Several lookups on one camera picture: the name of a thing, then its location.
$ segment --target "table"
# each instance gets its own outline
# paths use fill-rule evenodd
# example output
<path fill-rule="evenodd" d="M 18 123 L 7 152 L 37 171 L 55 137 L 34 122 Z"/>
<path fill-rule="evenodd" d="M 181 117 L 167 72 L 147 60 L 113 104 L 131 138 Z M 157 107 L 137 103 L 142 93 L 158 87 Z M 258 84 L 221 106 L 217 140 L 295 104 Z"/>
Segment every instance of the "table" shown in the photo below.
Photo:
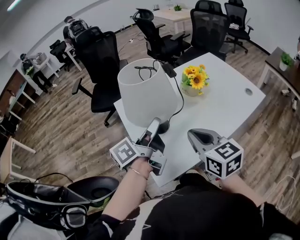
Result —
<path fill-rule="evenodd" d="M 65 49 L 65 52 L 70 57 L 70 59 L 74 62 L 75 66 L 78 68 L 78 70 L 82 71 L 82 68 L 79 66 L 79 64 L 76 62 L 75 58 L 73 57 L 73 55 L 70 53 L 70 51 L 73 50 L 74 47 L 69 43 L 66 43 L 66 45 L 67 45 L 67 47 Z"/>
<path fill-rule="evenodd" d="M 199 156 L 188 141 L 188 130 L 205 128 L 228 138 L 265 97 L 246 77 L 211 53 L 175 68 L 178 84 L 181 82 L 181 75 L 185 67 L 200 64 L 206 66 L 210 76 L 210 85 L 204 89 L 204 94 L 201 96 L 189 97 L 183 94 L 185 104 L 182 111 L 172 118 L 169 130 L 160 135 L 165 143 L 164 155 L 167 162 L 161 176 L 152 174 L 159 187 L 199 164 Z M 182 106 L 181 96 L 175 80 L 170 79 L 170 83 L 177 94 L 179 109 Z M 253 94 L 248 95 L 245 89 L 250 89 Z M 122 99 L 115 102 L 114 105 L 130 138 L 135 141 L 142 135 L 145 128 L 137 127 L 128 121 Z"/>
<path fill-rule="evenodd" d="M 20 118 L 17 114 L 15 114 L 14 112 L 12 112 L 12 109 L 15 105 L 15 103 L 17 103 L 19 97 L 23 94 L 26 98 L 28 98 L 31 102 L 33 102 L 33 104 L 35 104 L 36 102 L 31 98 L 29 97 L 25 92 L 24 92 L 24 89 L 26 87 L 26 84 L 27 84 L 27 81 L 25 83 L 23 83 L 23 85 L 21 86 L 21 88 L 18 90 L 14 100 L 10 103 L 9 105 L 9 113 L 13 116 L 15 116 L 18 120 L 22 121 L 22 118 Z"/>
<path fill-rule="evenodd" d="M 21 169 L 21 167 L 12 163 L 12 153 L 13 153 L 14 144 L 20 146 L 21 148 L 24 148 L 29 152 L 36 153 L 35 150 L 25 146 L 24 144 L 10 137 L 0 157 L 0 182 L 4 183 L 7 180 L 7 178 L 10 176 L 19 179 L 29 179 L 30 181 L 34 182 L 35 179 L 23 176 L 21 174 L 12 171 L 12 166 Z"/>
<path fill-rule="evenodd" d="M 181 11 L 175 12 L 174 9 L 162 9 L 154 11 L 153 15 L 155 18 L 163 18 L 174 23 L 175 34 L 179 33 L 178 23 L 182 22 L 183 31 L 185 31 L 184 21 L 191 19 L 191 10 L 182 9 Z"/>
<path fill-rule="evenodd" d="M 54 73 L 55 76 L 57 76 L 57 78 L 59 78 L 60 76 L 56 73 L 56 71 L 53 69 L 53 67 L 50 65 L 49 63 L 50 57 L 46 56 L 45 61 L 43 61 L 41 64 L 35 64 L 33 63 L 34 67 L 36 67 L 38 70 L 42 70 L 46 65 L 51 69 L 51 71 Z"/>
<path fill-rule="evenodd" d="M 293 65 L 283 72 L 279 68 L 282 53 L 283 50 L 278 47 L 269 57 L 267 57 L 257 87 L 261 88 L 263 83 L 267 84 L 270 73 L 272 72 L 291 89 L 298 99 L 300 99 L 300 69 Z"/>

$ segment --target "lamp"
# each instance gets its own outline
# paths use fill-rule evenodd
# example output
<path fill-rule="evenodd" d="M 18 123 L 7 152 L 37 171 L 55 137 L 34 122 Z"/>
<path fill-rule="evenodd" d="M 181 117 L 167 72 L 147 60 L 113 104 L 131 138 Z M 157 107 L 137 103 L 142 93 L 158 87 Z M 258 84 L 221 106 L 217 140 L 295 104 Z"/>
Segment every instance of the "lamp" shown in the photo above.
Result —
<path fill-rule="evenodd" d="M 168 130 L 169 119 L 177 108 L 177 97 L 157 60 L 140 59 L 128 64 L 119 72 L 118 83 L 130 122 L 146 128 L 158 117 L 161 122 L 158 133 Z"/>

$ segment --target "fluorescent light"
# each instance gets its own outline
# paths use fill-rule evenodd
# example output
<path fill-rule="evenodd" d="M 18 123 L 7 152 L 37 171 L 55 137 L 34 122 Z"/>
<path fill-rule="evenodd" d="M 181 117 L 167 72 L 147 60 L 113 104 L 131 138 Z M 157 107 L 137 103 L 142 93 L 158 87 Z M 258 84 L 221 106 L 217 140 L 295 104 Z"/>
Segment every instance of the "fluorescent light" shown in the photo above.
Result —
<path fill-rule="evenodd" d="M 8 7 L 7 11 L 13 10 L 13 8 L 20 2 L 21 0 L 14 0 L 14 2 Z"/>

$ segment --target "white cube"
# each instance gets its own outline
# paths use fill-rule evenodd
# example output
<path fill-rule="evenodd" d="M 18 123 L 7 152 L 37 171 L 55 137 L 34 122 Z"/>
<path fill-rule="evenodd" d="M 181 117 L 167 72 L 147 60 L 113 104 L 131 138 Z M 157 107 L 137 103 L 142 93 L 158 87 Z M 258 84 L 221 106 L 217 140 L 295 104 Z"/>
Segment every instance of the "white cube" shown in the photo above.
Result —
<path fill-rule="evenodd" d="M 242 168 L 244 149 L 233 139 L 207 151 L 205 170 L 216 177 L 225 179 Z"/>

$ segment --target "white pot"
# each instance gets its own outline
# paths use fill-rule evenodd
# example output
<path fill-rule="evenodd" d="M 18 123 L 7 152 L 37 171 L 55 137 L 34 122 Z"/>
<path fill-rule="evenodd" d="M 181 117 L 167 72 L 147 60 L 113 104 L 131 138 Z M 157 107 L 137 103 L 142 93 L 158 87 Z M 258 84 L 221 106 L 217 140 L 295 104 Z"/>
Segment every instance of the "white pot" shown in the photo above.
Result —
<path fill-rule="evenodd" d="M 288 67 L 289 67 L 288 65 L 284 64 L 283 61 L 280 60 L 279 68 L 282 71 L 286 71 Z"/>

